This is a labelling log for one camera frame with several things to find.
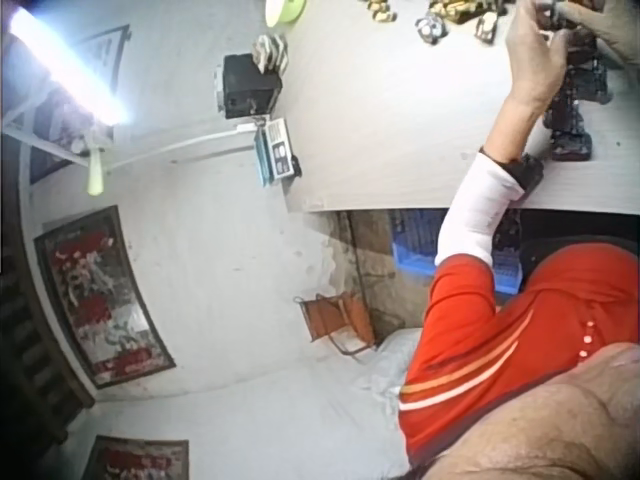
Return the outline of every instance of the black box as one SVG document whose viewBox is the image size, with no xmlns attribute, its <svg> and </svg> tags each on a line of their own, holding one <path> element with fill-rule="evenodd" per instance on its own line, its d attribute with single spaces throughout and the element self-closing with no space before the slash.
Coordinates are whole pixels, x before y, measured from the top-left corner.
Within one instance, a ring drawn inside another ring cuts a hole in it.
<svg viewBox="0 0 640 480">
<path fill-rule="evenodd" d="M 282 90 L 277 73 L 260 73 L 250 53 L 224 57 L 223 92 L 225 118 L 271 113 Z"/>
</svg>

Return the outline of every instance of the fluorescent light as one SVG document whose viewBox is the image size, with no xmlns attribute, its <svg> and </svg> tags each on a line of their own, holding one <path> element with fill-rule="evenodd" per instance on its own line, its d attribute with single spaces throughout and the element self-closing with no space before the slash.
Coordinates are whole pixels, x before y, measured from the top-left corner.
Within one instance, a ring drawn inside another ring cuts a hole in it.
<svg viewBox="0 0 640 480">
<path fill-rule="evenodd" d="M 125 120 L 124 108 L 107 86 L 44 23 L 19 8 L 11 19 L 10 31 L 47 67 L 52 80 L 98 120 L 109 126 Z"/>
</svg>

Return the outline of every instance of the white table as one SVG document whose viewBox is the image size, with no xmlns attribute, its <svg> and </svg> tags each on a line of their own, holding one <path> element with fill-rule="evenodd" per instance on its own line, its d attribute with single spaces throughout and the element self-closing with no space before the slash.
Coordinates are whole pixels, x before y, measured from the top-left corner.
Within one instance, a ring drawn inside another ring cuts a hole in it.
<svg viewBox="0 0 640 480">
<path fill-rule="evenodd" d="M 433 47 L 413 26 L 426 2 L 391 0 L 397 22 L 366 3 L 310 0 L 290 28 L 291 63 L 276 113 L 285 116 L 303 176 L 285 188 L 292 211 L 447 207 L 510 88 L 501 18 L 494 46 L 475 22 Z M 582 102 L 594 154 L 549 162 L 529 208 L 640 214 L 640 96 L 609 72 L 614 99 Z M 548 144 L 538 126 L 529 151 Z"/>
</svg>

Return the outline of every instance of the digital scale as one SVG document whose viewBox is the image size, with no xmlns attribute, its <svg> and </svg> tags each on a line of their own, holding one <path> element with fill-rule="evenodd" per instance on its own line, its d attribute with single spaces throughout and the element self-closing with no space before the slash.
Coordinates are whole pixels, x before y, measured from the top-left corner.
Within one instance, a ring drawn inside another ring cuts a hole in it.
<svg viewBox="0 0 640 480">
<path fill-rule="evenodd" d="M 259 125 L 254 145 L 263 187 L 283 178 L 300 176 L 300 165 L 291 153 L 287 125 L 283 118 Z"/>
</svg>

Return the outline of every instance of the red jacket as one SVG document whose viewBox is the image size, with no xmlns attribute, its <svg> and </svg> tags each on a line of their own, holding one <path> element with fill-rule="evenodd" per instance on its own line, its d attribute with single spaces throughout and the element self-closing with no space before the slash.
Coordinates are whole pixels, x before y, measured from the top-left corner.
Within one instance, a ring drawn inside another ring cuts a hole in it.
<svg viewBox="0 0 640 480">
<path fill-rule="evenodd" d="M 491 269 L 468 255 L 445 260 L 400 393 L 412 463 L 448 448 L 514 393 L 605 345 L 637 343 L 638 268 L 617 247 L 573 245 L 542 262 L 526 290 L 496 312 Z"/>
</svg>

